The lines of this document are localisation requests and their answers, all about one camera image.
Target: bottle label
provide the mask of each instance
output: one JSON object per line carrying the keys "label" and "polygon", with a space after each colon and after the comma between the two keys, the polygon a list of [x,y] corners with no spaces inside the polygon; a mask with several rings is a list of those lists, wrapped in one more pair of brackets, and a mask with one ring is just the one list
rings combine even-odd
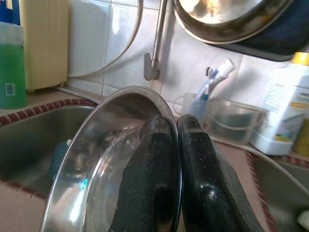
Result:
{"label": "bottle label", "polygon": [[5,83],[5,95],[6,96],[15,96],[15,84],[14,83]]}

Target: metal pipe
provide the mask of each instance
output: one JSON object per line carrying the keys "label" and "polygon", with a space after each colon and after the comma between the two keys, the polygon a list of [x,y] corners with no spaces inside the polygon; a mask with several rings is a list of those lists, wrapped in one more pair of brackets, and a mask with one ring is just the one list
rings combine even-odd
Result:
{"label": "metal pipe", "polygon": [[144,77],[148,81],[158,79],[160,75],[160,71],[158,69],[159,55],[160,55],[167,2],[168,0],[161,0],[160,2],[159,16],[156,25],[156,33],[154,40],[153,58],[151,59],[149,53],[146,53],[144,55]]}

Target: stainless steel bowl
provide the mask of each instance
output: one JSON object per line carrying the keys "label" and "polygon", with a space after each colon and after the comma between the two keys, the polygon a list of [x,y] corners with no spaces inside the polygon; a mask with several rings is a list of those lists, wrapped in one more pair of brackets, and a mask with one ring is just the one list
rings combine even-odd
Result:
{"label": "stainless steel bowl", "polygon": [[[61,164],[42,232],[109,230],[124,168],[139,143],[141,127],[156,115],[167,119],[177,143],[173,114],[151,89],[127,87],[97,106],[77,131]],[[171,232],[177,229],[181,192],[180,160],[177,155],[173,160],[175,202],[168,223]]]}
{"label": "stainless steel bowl", "polygon": [[211,44],[247,39],[270,25],[293,0],[173,0],[179,24]]}

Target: stainless steel sink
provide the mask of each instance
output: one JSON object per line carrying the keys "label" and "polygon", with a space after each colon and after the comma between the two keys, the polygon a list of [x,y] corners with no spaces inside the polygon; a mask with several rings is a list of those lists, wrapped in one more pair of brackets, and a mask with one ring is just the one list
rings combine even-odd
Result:
{"label": "stainless steel sink", "polygon": [[[284,162],[278,162],[299,182],[309,189],[309,170]],[[297,218],[309,210],[309,198],[284,174],[263,160],[253,163],[263,189],[270,214],[279,232],[306,232]]]}
{"label": "stainless steel sink", "polygon": [[66,106],[0,127],[0,176],[47,196],[53,148],[72,138],[93,109]]}

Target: white plastic bottle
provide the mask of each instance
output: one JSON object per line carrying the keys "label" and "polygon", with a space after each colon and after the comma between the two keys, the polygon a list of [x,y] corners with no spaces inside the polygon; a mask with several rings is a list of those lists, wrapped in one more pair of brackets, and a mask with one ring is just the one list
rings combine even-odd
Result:
{"label": "white plastic bottle", "polygon": [[268,115],[250,143],[267,155],[289,155],[309,111],[309,53],[274,71],[262,107]]}

